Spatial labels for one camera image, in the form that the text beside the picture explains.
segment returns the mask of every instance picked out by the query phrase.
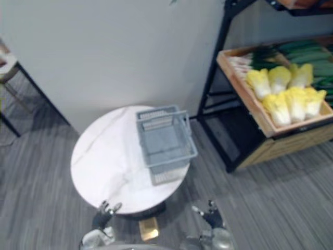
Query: marble tabletop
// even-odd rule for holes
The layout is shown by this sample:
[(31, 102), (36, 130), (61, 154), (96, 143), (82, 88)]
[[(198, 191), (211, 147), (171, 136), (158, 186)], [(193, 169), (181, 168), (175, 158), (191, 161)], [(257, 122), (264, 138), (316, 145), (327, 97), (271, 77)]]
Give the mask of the marble tabletop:
[(154, 186), (146, 168), (136, 128), (135, 114), (150, 109), (130, 106), (116, 109), (94, 121), (80, 136), (71, 159), (71, 175), (78, 193), (98, 207), (122, 202), (119, 214), (134, 214), (166, 200), (183, 182), (182, 176)]

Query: gray plastic basket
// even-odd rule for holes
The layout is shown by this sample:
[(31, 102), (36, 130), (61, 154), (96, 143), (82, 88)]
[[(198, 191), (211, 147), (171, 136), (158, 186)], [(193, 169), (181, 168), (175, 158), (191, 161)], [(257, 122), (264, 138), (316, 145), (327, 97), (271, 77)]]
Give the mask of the gray plastic basket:
[(136, 115), (142, 152), (152, 174), (185, 167), (198, 155), (186, 111), (168, 106)]

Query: black metal shelf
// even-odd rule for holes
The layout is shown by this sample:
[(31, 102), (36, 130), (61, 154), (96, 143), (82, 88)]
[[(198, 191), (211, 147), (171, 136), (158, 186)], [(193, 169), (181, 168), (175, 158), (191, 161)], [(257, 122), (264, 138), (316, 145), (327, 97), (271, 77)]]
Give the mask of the black metal shelf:
[[(208, 76), (206, 79), (206, 83), (204, 86), (201, 102), (199, 104), (199, 109), (197, 116), (197, 120), (202, 125), (203, 129), (205, 130), (207, 136), (209, 137), (210, 141), (216, 148), (217, 152), (221, 156), (221, 158), (224, 160), (226, 164), (226, 170), (227, 172), (234, 171), (239, 164), (245, 160), (249, 154), (251, 154), (258, 146), (261, 145), (261, 143), (265, 140), (265, 136), (263, 133), (258, 129), (258, 125), (256, 124), (255, 120), (251, 117), (251, 115), (248, 113), (247, 108), (242, 103), (240, 98), (238, 97), (237, 93), (235, 93), (234, 89), (231, 87), (231, 90), (226, 91), (214, 91), (212, 90), (212, 84), (215, 80), (215, 76), (218, 72), (221, 72), (219, 66), (217, 65), (216, 58), (219, 53), (224, 47), (229, 28), (231, 25), (231, 22), (234, 17), (236, 17), (239, 13), (241, 13), (243, 10), (245, 10), (247, 7), (255, 3), (257, 0), (226, 0), (224, 5), (224, 16), (221, 23), (220, 32), (218, 35), (217, 43), (215, 46), (215, 50), (213, 53), (213, 58), (211, 61), (211, 65), (208, 71)], [(325, 14), (333, 14), (333, 8), (324, 9), (320, 8), (320, 6), (326, 2), (327, 0), (319, 0), (317, 4), (312, 6), (310, 9), (294, 9), (290, 10), (284, 7), (283, 5), (279, 4), (275, 0), (266, 0), (269, 5), (271, 5), (275, 10), (277, 11), (287, 11), (292, 16), (314, 16), (314, 15), (325, 15)], [(215, 96), (226, 96), (224, 101), (214, 102), (213, 104), (207, 104), (208, 99), (215, 97)], [(229, 104), (231, 102), (235, 102), (235, 100), (239, 101), (240, 108), (235, 106), (230, 106)], [(232, 114), (232, 113), (239, 113), (240, 110), (242, 110), (242, 114), (244, 115), (245, 119), (250, 121), (252, 125), (255, 126), (255, 129), (253, 126), (251, 127), (251, 133), (254, 134), (253, 137), (249, 138), (248, 136), (242, 135), (242, 133), (234, 133), (235, 129), (237, 128), (238, 131), (239, 127), (236, 126), (234, 121), (230, 123), (229, 119), (232, 118), (226, 118), (226, 115)], [(238, 145), (238, 154), (236, 157), (230, 157), (230, 152), (228, 153), (221, 142), (219, 141), (219, 138), (216, 137), (216, 134), (214, 134), (214, 131), (209, 126), (209, 120), (212, 118), (218, 118), (219, 122), (221, 123), (221, 126), (223, 126), (227, 131), (230, 131), (230, 136), (234, 140), (235, 144)], [(246, 122), (243, 120), (242, 126), (246, 129)], [(241, 139), (246, 139), (246, 143), (244, 143), (245, 146), (242, 146), (239, 142)]]

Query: basket handle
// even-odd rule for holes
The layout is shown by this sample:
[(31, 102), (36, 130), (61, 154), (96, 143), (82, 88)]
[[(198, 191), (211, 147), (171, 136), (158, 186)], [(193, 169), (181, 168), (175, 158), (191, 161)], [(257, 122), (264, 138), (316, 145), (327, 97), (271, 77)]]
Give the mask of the basket handle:
[(136, 120), (136, 122), (149, 121), (151, 119), (161, 118), (161, 117), (166, 117), (166, 116), (172, 116), (172, 115), (183, 115), (184, 119), (181, 119), (181, 122), (184, 123), (184, 127), (185, 127), (185, 130), (188, 133), (188, 135), (191, 135), (192, 131), (191, 131), (191, 127), (189, 125), (189, 116), (188, 116), (188, 112), (185, 111), (185, 110), (184, 111), (176, 111), (176, 112), (172, 112), (172, 113), (166, 113), (166, 114), (163, 114), (163, 115), (152, 116), (152, 117), (143, 118), (143, 119), (138, 119), (138, 120)]

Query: gray carpet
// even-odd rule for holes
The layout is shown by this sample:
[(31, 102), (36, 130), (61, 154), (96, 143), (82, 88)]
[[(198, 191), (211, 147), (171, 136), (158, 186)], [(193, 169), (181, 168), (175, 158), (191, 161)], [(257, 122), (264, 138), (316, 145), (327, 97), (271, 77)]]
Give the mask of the gray carpet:
[[(22, 137), (15, 138), (1, 125), (0, 144), (7, 146), (0, 147), (0, 249), (77, 249), (95, 213), (70, 177), (71, 153), (79, 136), (21, 74), (11, 84), (34, 114), (26, 113), (1, 90), (4, 113)], [(185, 236), (207, 229), (190, 207), (205, 208), (213, 198), (219, 201), (240, 250), (333, 249), (333, 143), (226, 174), (201, 126), (195, 121), (191, 125), (199, 156), (166, 201), (166, 212), (158, 217), (160, 236), (151, 242), (177, 248)], [(266, 205), (267, 197), (275, 202)], [(295, 208), (298, 201), (301, 208)], [(284, 220), (269, 230), (281, 213)], [(116, 217), (112, 224), (119, 240), (141, 242), (134, 219)]]

